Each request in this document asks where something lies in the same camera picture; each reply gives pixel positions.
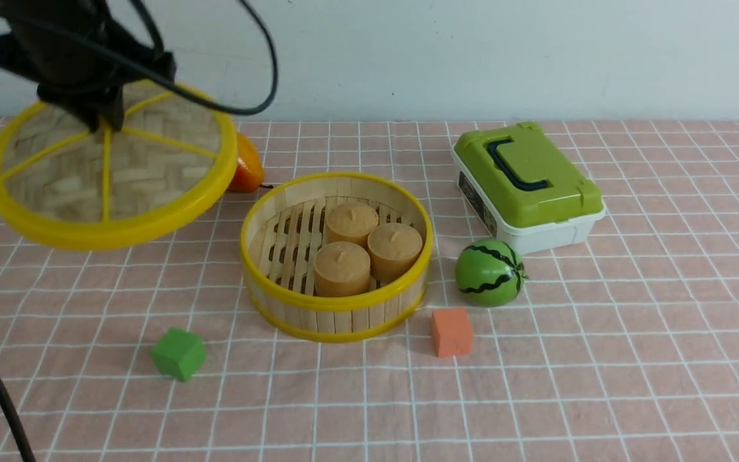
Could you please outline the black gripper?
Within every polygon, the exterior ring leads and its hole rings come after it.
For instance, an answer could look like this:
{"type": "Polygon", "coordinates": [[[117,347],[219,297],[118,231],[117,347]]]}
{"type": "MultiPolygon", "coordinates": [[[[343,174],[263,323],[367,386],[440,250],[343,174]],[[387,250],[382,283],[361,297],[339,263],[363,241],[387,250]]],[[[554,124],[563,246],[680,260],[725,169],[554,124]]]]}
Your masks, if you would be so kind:
{"type": "MultiPolygon", "coordinates": [[[[134,1],[132,6],[151,45],[141,44],[121,26],[105,1],[0,1],[0,8],[70,30],[174,81],[175,58],[165,49],[155,20],[143,2],[134,1]]],[[[0,35],[0,70],[35,82],[43,102],[72,115],[86,114],[91,133],[103,124],[115,132],[123,129],[123,89],[140,77],[71,39],[28,24],[10,22],[10,28],[0,35]]]]}

